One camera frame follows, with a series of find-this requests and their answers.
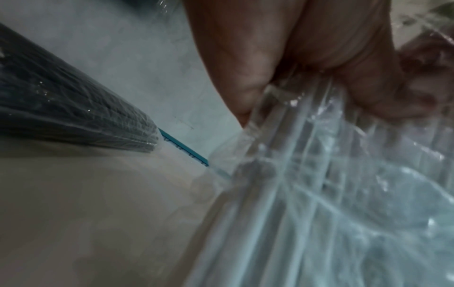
gray floor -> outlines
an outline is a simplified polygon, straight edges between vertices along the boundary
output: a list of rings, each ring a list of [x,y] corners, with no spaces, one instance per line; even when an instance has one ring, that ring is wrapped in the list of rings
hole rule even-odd
[[[163,15],[137,12],[121,0],[2,0],[0,21],[139,107],[203,157],[241,130],[208,78],[182,5]]]

blue plastic strip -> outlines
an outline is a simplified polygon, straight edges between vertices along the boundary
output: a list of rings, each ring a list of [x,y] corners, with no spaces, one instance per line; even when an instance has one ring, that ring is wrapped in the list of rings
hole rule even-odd
[[[176,144],[177,146],[181,147],[183,150],[185,150],[187,153],[189,153],[190,155],[194,156],[196,159],[200,160],[201,162],[203,162],[204,164],[206,164],[206,166],[208,166],[208,160],[204,157],[202,157],[201,155],[199,155],[198,153],[196,153],[195,151],[193,151],[192,149],[188,148],[186,145],[184,145],[182,142],[180,142],[179,140],[177,140],[176,138],[172,137],[171,135],[169,135],[168,133],[166,133],[165,131],[163,131],[162,129],[159,129],[159,131],[161,132],[162,136],[165,137],[165,138],[168,138],[171,142],[173,142],[174,144]]]

plastic wrap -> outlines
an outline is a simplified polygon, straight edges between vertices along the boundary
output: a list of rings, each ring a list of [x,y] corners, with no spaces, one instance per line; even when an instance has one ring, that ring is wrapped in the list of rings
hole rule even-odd
[[[139,109],[0,24],[1,133],[149,152],[160,133]]]
[[[174,213],[142,256],[149,286],[454,286],[454,40],[439,9],[394,23],[437,115],[384,122],[325,75],[270,85],[210,158],[212,197]]]

skin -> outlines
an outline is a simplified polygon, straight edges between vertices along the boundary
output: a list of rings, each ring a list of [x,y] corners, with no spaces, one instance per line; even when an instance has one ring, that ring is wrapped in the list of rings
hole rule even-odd
[[[434,109],[408,88],[394,50],[389,0],[185,0],[210,78],[244,126],[276,69],[332,73],[358,105],[385,118]]]

plastic bag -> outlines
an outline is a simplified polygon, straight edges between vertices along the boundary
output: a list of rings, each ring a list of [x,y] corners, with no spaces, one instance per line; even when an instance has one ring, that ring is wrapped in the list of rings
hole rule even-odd
[[[397,15],[396,38],[414,40],[396,45],[412,87],[446,103],[440,115],[381,121],[324,75],[271,85],[210,158],[220,196],[204,220],[163,227],[162,242],[186,245],[180,259],[167,244],[143,255],[149,286],[454,286],[451,19],[419,13]]]
[[[138,108],[0,24],[0,132],[153,151],[161,137]]]

